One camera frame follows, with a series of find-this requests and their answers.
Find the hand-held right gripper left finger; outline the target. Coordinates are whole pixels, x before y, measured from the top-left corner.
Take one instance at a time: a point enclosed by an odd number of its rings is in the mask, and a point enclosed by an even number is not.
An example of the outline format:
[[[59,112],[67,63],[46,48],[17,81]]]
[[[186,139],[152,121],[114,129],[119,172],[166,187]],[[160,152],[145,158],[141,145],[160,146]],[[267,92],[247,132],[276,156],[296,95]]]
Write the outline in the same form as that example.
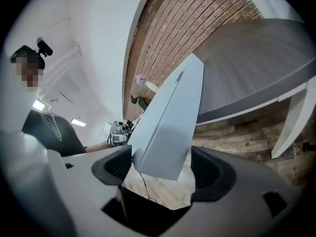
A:
[[[75,225],[78,237],[133,237],[135,232],[102,211],[118,194],[118,186],[106,186],[91,171],[97,160],[111,155],[115,148],[94,153],[61,157],[47,152],[48,163],[62,201]]]

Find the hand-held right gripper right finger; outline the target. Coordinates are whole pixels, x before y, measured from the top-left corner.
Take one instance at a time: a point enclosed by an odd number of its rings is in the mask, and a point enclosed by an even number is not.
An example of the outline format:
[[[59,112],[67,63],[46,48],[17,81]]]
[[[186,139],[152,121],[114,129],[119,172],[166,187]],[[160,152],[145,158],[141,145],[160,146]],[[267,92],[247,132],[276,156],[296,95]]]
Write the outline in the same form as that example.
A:
[[[299,191],[266,165],[192,147],[196,190],[174,237],[256,237],[297,203]]]

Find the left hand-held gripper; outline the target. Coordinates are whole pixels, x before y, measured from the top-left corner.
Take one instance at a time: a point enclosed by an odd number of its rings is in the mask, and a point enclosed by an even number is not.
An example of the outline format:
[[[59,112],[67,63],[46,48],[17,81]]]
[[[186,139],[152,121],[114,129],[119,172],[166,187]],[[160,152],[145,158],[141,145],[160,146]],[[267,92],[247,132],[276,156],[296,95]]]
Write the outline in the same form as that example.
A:
[[[133,123],[114,121],[107,122],[104,127],[106,142],[111,147],[126,145],[133,129]]]

